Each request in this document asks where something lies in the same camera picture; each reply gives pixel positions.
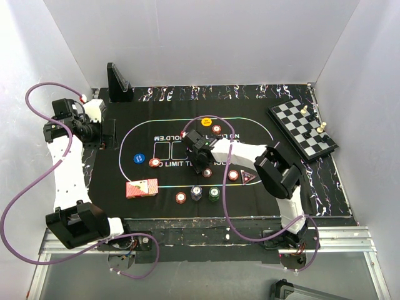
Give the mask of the red chips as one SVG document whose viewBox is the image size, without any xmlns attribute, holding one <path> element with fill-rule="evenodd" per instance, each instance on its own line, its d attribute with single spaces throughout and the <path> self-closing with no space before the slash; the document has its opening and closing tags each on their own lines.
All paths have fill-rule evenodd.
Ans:
<svg viewBox="0 0 400 300">
<path fill-rule="evenodd" d="M 230 170 L 227 174 L 230 181 L 237 181 L 239 178 L 239 173 L 236 170 Z"/>
<path fill-rule="evenodd" d="M 222 130 L 222 128 L 221 128 L 220 125 L 214 125 L 214 126 L 212 127 L 212 131 L 213 131 L 213 133 L 215 133 L 215 134 L 219 134 L 219 133 L 221 132 L 221 130 Z"/>
<path fill-rule="evenodd" d="M 154 157 L 154 158 L 149 160 L 149 166 L 151 168 L 157 168 L 160 165 L 161 165 L 161 160 L 159 158 Z"/>
</svg>

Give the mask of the black triangular dealer button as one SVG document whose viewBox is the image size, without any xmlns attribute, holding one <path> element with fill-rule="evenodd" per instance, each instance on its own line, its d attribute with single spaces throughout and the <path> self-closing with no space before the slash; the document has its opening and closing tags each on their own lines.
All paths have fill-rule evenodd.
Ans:
<svg viewBox="0 0 400 300">
<path fill-rule="evenodd" d="M 257 176 L 253 173 L 247 172 L 245 170 L 241 170 L 241 180 L 242 184 L 246 185 L 254 180 Z"/>
</svg>

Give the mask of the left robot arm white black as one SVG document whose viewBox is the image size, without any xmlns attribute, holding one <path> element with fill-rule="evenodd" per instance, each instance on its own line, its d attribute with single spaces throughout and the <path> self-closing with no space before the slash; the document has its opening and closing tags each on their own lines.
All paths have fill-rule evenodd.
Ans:
<svg viewBox="0 0 400 300">
<path fill-rule="evenodd" d="M 81 112 L 77 106 L 72 99 L 53 101 L 54 116 L 43 128 L 52 161 L 60 163 L 54 170 L 54 211 L 46 215 L 46 225 L 68 249 L 110 239 L 118 249 L 128 249 L 132 233 L 120 218 L 107 217 L 92 203 L 83 167 L 85 148 L 116 148 L 116 122 L 104 120 L 106 106 L 101 99 L 83 104 Z"/>
</svg>

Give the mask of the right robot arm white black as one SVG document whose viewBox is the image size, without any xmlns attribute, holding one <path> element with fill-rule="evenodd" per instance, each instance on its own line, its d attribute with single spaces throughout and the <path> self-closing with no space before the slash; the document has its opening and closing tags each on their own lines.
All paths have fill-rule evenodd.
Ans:
<svg viewBox="0 0 400 300">
<path fill-rule="evenodd" d="M 245 144 L 222 136 L 207 137 L 195 129 L 183 131 L 181 137 L 187 147 L 187 157 L 197 173 L 203 172 L 211 163 L 226 163 L 222 180 L 222 207 L 226 221 L 235 234 L 254 243 L 281 238 L 287 247 L 293 249 L 304 243 L 308 225 L 301 202 L 302 171 L 283 149 Z M 266 191 L 277 202 L 281 230 L 266 237 L 251 238 L 234 227 L 226 201 L 226 178 L 232 164 L 257 173 Z"/>
</svg>

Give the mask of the red poker chip stack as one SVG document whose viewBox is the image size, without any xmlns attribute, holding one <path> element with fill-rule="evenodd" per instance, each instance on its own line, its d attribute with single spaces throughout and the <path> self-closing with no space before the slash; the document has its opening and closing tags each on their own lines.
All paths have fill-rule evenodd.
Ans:
<svg viewBox="0 0 400 300">
<path fill-rule="evenodd" d="M 184 192 L 178 192 L 178 193 L 176 194 L 175 199 L 176 199 L 176 202 L 177 202 L 178 204 L 183 204 L 183 203 L 186 202 L 186 194 L 185 194 Z"/>
</svg>

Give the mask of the blue poker chip stack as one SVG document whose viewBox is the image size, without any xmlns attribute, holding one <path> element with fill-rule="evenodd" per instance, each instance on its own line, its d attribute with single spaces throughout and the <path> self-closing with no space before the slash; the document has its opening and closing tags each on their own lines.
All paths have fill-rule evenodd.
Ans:
<svg viewBox="0 0 400 300">
<path fill-rule="evenodd" d="M 203 190 L 201 186 L 193 186 L 191 188 L 191 199 L 194 201 L 199 201 L 202 198 Z"/>
</svg>

